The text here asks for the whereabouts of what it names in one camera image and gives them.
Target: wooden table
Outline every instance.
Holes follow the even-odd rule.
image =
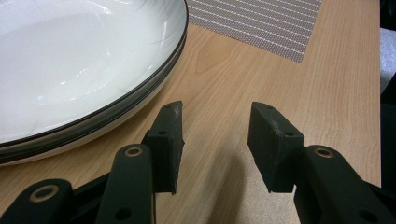
[[[0,214],[46,178],[79,187],[107,173],[115,152],[140,143],[160,107],[181,100],[184,153],[177,195],[157,196],[158,223],[298,223],[291,194],[269,194],[249,152],[253,101],[276,107],[305,145],[339,150],[380,183],[379,4],[323,0],[302,63],[190,24],[160,93],[120,127],[74,150],[0,168]]]

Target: white plate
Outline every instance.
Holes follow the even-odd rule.
[[[169,72],[177,62],[185,43],[185,36],[167,63],[153,74],[141,88],[124,95],[115,104],[106,106],[85,119],[79,119],[59,130],[18,141],[0,150],[0,166],[18,164],[56,155],[91,141],[122,124],[142,108],[161,89]]]
[[[182,0],[0,1],[0,147],[114,104],[170,58]]]

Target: placemat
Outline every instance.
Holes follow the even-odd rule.
[[[190,22],[300,63],[321,0],[187,0]]]

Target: woven placemat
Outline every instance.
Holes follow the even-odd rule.
[[[321,0],[187,0],[190,22],[300,63]]]

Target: metal screw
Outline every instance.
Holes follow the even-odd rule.
[[[33,191],[29,199],[32,203],[42,203],[57,194],[59,187],[56,185],[46,185]]]
[[[315,148],[314,152],[317,155],[319,155],[321,157],[324,157],[324,158],[328,158],[329,159],[329,158],[333,158],[334,157],[334,154],[332,154],[332,152],[329,149],[324,148],[324,147],[317,147],[317,148]]]
[[[125,150],[124,154],[127,157],[135,157],[143,153],[143,149],[141,147],[131,147]]]

